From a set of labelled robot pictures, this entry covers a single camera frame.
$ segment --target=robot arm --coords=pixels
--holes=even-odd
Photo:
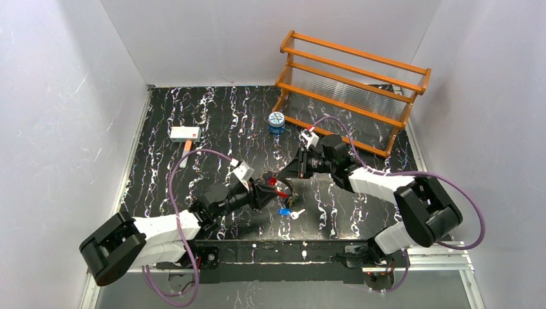
[[[359,166],[339,135],[322,138],[322,153],[316,147],[318,136],[304,130],[306,146],[298,149],[294,160],[279,178],[310,178],[314,173],[329,173],[335,184],[349,192],[369,194],[396,205],[402,222],[370,238],[369,262],[412,245],[430,247],[462,223],[462,215],[436,178],[384,176]]]
[[[180,213],[180,225],[187,240],[199,231],[215,228],[217,219],[250,205],[261,209],[276,196],[286,197],[276,188],[252,178],[253,168],[233,160],[233,174],[239,182],[229,190],[213,185],[197,197],[188,211]],[[121,278],[129,269],[159,262],[179,262],[186,249],[178,233],[176,215],[132,218],[119,212],[99,227],[80,245],[89,272],[97,285],[105,286]]]

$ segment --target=orange wooden rack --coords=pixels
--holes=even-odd
[[[374,146],[369,141],[355,139],[354,144],[383,157],[390,155],[396,136],[406,127],[413,103],[425,92],[431,73],[431,69],[418,68],[293,30],[283,40],[281,53],[288,56],[275,83],[281,88],[281,96],[273,111],[281,111],[288,95],[297,93],[357,113],[366,120],[382,122],[392,127],[388,143]],[[409,96],[370,85],[385,83],[408,90],[404,92]],[[300,127],[311,125],[290,115],[285,115],[285,119]],[[320,127],[315,131],[322,135],[333,134]]]

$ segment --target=cable connector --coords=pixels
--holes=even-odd
[[[313,132],[314,129],[315,127],[309,127],[301,132],[301,137],[305,140],[305,149],[309,149],[311,146],[317,147],[319,143],[319,136]]]
[[[254,169],[251,168],[250,165],[247,164],[246,162],[241,161],[239,163],[239,166],[237,166],[233,170],[233,173],[235,174],[235,177],[237,177],[237,179],[245,186],[245,188],[247,188],[247,191],[250,191],[249,180],[250,180],[250,177],[252,177],[252,175],[254,174]]]

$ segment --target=white box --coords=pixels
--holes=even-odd
[[[201,139],[200,127],[173,127],[171,129],[171,140],[173,142],[185,142],[186,140]]]

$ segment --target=gray wall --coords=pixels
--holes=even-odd
[[[414,65],[433,69],[411,120],[429,170],[462,184],[487,220],[470,255],[488,308],[544,308],[545,1],[444,1]],[[472,242],[464,205],[456,235]]]
[[[439,0],[102,0],[147,84],[274,84],[290,30],[410,62]]]
[[[0,5],[2,308],[76,308],[146,85],[99,0]]]

